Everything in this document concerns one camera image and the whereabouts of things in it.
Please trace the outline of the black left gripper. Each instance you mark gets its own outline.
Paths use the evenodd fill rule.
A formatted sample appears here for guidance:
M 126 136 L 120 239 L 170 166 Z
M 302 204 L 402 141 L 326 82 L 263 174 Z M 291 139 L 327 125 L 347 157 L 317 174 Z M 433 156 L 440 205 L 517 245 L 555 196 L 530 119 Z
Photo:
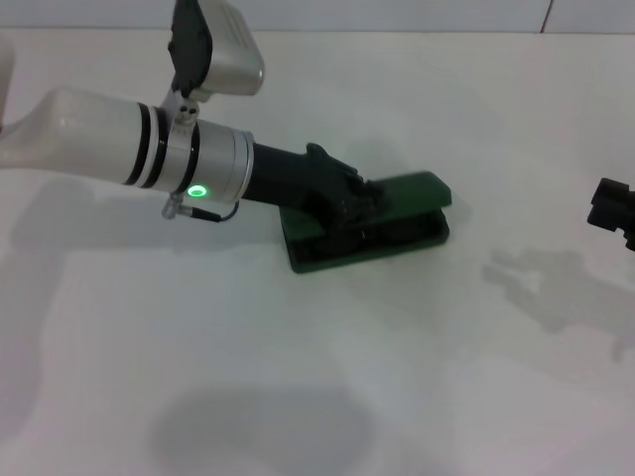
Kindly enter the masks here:
M 242 197 L 304 212 L 326 231 L 366 224 L 386 203 L 382 182 L 362 179 L 357 169 L 317 144 L 308 144 L 303 154 L 254 144 Z

